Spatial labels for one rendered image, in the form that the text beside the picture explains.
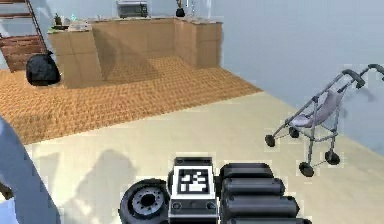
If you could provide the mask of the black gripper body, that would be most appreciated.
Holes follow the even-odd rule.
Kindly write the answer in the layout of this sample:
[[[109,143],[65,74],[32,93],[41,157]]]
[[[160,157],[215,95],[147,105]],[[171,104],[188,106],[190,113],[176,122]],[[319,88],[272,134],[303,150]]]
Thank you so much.
[[[122,224],[168,224],[169,194],[161,179],[144,179],[133,184],[120,201]]]

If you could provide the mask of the brown kitchen counter cabinets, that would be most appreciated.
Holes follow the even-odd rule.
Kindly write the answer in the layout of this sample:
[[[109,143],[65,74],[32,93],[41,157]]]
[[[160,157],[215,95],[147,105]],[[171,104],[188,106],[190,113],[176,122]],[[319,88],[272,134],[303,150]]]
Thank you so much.
[[[160,75],[157,58],[201,69],[221,59],[222,24],[198,17],[133,17],[74,22],[48,39],[67,88],[143,81]]]

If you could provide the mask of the black garbage bag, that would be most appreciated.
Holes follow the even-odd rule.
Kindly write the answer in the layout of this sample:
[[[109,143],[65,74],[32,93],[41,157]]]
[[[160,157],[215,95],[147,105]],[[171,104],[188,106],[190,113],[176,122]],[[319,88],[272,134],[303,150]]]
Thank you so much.
[[[52,52],[31,56],[26,63],[26,79],[32,86],[51,86],[61,81],[61,74]]]

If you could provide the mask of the grey baby stroller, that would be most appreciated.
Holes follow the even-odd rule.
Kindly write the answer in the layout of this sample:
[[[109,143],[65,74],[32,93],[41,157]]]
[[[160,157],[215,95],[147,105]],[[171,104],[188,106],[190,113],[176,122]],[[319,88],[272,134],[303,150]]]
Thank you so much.
[[[284,120],[284,123],[277,128],[273,134],[265,136],[265,143],[269,147],[276,145],[276,140],[279,138],[278,133],[287,128],[288,135],[291,138],[298,138],[301,134],[309,139],[307,151],[307,159],[301,162],[298,166],[301,174],[305,177],[314,175],[314,165],[312,162],[313,145],[315,142],[324,142],[330,140],[330,148],[324,153],[324,161],[329,165],[338,165],[340,157],[334,152],[336,137],[338,136],[339,114],[341,102],[347,89],[355,84],[356,89],[361,89],[365,86],[366,81],[363,75],[368,71],[375,69],[382,74],[384,82],[384,67],[379,64],[368,64],[360,73],[352,69],[342,70],[326,87],[319,93],[314,95],[302,108],[294,115]],[[329,135],[317,138],[316,127],[321,126],[328,118],[335,115],[335,120],[331,128],[326,128],[330,132]]]

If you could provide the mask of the grey toaster oven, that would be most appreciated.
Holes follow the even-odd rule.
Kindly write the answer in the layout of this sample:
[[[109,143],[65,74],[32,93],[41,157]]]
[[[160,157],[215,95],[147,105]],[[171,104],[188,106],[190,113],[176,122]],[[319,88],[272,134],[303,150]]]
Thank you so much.
[[[116,0],[117,13],[120,18],[147,17],[147,0]]]

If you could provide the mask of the brown wooden shelf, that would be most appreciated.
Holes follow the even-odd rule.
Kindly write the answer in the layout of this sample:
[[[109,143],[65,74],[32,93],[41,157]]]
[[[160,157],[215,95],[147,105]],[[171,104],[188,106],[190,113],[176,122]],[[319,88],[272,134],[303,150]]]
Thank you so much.
[[[0,13],[0,19],[30,19],[33,23],[35,33],[10,37],[4,37],[0,33],[0,51],[11,72],[24,70],[31,56],[48,52],[30,0],[0,0],[0,5],[15,4],[25,5],[27,12]]]

